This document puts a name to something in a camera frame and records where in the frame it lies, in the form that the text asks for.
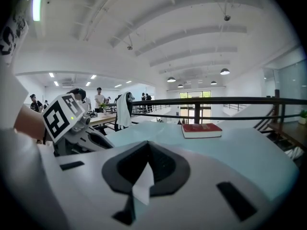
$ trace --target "black rectangular strip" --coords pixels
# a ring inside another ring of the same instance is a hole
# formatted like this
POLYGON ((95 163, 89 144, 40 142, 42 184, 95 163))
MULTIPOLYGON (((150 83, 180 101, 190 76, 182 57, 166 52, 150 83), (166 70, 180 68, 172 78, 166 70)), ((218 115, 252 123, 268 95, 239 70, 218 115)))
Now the black rectangular strip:
POLYGON ((240 221, 246 220, 257 212, 251 203, 230 182, 222 182, 216 186, 240 221))
POLYGON ((79 167, 81 165, 84 165, 84 163, 82 161, 76 161, 76 162, 72 162, 72 163, 62 164, 62 165, 60 165, 60 167, 63 171, 65 171, 65 170, 69 170, 69 169, 79 167))

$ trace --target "black hair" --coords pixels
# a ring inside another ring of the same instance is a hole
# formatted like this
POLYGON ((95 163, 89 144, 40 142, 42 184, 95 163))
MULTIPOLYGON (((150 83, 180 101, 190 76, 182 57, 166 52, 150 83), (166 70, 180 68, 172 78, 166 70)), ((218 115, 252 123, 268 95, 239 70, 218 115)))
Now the black hair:
POLYGON ((69 92, 67 92, 66 94, 80 94, 81 95, 81 100, 83 101, 86 97, 86 91, 83 90, 83 89, 79 89, 79 88, 76 88, 76 89, 73 89, 69 92))

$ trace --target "window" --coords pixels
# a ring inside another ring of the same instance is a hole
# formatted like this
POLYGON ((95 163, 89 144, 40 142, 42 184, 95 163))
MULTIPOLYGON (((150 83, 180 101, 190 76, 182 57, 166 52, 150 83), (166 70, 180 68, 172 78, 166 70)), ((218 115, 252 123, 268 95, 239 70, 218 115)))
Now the window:
MULTIPOLYGON (((211 91, 200 91, 200 92, 181 92, 179 93, 180 99, 184 98, 201 98, 211 97, 211 91)), ((195 105, 185 104, 180 106, 180 116, 195 117, 195 105)), ((211 117, 211 104, 201 104, 200 117, 211 117)), ((193 124, 194 119, 187 119, 188 124, 193 124)), ((210 119, 200 120, 201 124, 210 123, 210 119)))

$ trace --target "camera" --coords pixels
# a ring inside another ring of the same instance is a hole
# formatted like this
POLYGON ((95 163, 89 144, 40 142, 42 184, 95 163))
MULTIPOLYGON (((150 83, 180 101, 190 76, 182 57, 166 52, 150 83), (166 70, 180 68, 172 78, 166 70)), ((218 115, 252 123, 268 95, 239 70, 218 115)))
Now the camera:
POLYGON ((230 18, 231 18, 230 15, 225 15, 224 20, 225 20, 225 21, 229 21, 230 18))

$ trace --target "book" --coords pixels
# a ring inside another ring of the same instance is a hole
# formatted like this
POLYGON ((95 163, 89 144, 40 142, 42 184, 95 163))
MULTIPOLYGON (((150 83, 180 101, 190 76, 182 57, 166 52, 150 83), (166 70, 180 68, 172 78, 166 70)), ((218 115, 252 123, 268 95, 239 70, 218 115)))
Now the book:
POLYGON ((202 125, 183 124, 181 128, 184 138, 213 138, 222 136, 222 129, 212 123, 202 125))

